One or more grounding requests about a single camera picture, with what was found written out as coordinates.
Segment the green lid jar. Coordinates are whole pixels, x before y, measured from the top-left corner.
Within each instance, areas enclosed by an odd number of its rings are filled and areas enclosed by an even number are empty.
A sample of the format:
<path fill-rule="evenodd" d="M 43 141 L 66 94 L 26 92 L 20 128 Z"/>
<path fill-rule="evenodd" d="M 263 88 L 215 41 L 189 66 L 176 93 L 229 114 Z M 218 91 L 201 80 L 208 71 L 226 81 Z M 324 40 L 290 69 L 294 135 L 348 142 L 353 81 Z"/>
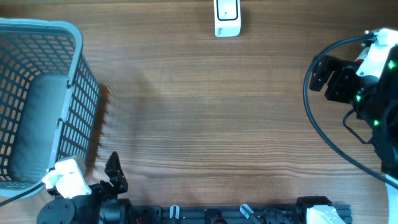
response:
<path fill-rule="evenodd" d="M 358 57 L 356 58 L 355 62 L 356 62 L 358 65 L 361 65 L 361 64 L 364 62 L 364 60 L 366 59 L 366 57 L 368 56 L 368 52 L 369 52 L 369 49 L 364 49 L 364 50 L 358 55 Z"/>

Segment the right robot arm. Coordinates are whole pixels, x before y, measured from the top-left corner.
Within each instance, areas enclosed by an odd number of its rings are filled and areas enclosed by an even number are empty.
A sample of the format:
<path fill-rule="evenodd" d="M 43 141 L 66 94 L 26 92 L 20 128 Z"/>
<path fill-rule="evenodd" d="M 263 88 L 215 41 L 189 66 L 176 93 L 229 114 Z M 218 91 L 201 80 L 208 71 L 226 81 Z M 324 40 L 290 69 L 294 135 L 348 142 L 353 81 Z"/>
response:
<path fill-rule="evenodd" d="M 321 52 L 313 58 L 303 86 L 303 102 L 307 116 L 316 132 L 342 158 L 369 175 L 385 182 L 389 197 L 389 223 L 397 223 L 397 46 L 372 59 L 374 47 L 367 48 L 360 62 L 340 60 Z M 326 99 L 347 103 L 373 132 L 368 141 L 381 160 L 384 176 L 373 172 L 345 154 L 320 129 L 313 118 L 308 102 L 308 91 L 328 88 Z"/>

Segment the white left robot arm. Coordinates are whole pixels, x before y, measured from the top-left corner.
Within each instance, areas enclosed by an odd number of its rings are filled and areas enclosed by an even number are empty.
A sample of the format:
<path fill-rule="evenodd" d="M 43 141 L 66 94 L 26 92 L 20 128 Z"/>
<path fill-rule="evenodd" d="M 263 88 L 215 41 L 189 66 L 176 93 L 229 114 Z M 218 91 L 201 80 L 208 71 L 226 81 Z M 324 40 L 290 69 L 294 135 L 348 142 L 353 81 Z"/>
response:
<path fill-rule="evenodd" d="M 42 182 L 54 199 L 37 216 L 37 223 L 138 223 L 139 215 L 128 198 L 128 191 L 117 152 L 112 152 L 104 172 L 109 181 L 88 185 L 81 156 L 63 158 Z"/>

